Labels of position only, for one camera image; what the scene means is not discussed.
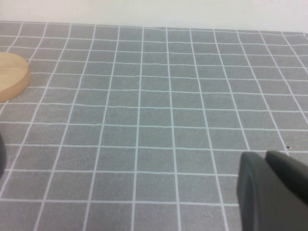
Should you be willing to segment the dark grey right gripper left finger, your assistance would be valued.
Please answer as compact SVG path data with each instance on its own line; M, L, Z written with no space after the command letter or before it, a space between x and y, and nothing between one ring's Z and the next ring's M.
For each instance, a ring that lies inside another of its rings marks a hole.
M308 205L285 187L257 153L241 155L237 198L244 231L308 229Z

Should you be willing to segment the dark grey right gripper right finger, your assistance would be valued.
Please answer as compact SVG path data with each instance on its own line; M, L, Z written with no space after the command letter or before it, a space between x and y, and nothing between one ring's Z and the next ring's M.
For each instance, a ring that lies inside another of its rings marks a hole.
M308 166L278 151L267 151L265 161L285 187L308 204Z

